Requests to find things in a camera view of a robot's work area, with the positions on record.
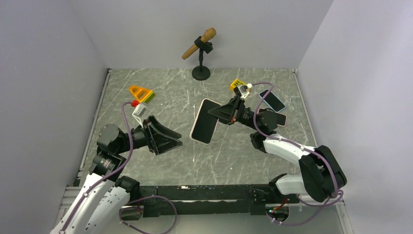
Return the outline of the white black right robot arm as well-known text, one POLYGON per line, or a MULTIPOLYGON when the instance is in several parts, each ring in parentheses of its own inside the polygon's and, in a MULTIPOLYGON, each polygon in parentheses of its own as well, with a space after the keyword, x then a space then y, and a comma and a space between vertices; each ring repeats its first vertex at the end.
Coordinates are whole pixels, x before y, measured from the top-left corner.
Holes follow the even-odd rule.
POLYGON ((324 145, 309 147, 282 137, 275 130, 281 119, 279 113, 268 108, 257 111, 246 108, 240 96, 207 113, 223 124, 238 122, 254 129, 250 139, 255 149, 281 157, 299 167, 299 174, 284 173, 268 183, 272 201, 282 202, 289 195, 308 195, 322 203, 343 194, 342 187, 347 184, 347 178, 332 151, 324 145))

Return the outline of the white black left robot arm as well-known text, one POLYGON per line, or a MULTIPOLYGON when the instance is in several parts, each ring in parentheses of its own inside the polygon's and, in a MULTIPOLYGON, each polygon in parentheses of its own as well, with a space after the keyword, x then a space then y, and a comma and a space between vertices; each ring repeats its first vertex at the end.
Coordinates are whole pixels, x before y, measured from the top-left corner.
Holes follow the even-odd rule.
POLYGON ((141 198, 140 183, 121 173, 135 149, 147 147, 160 155, 182 146, 181 134, 149 116, 137 128, 104 126, 97 141, 97 154, 74 202, 51 230, 53 234, 99 234, 120 209, 141 198))

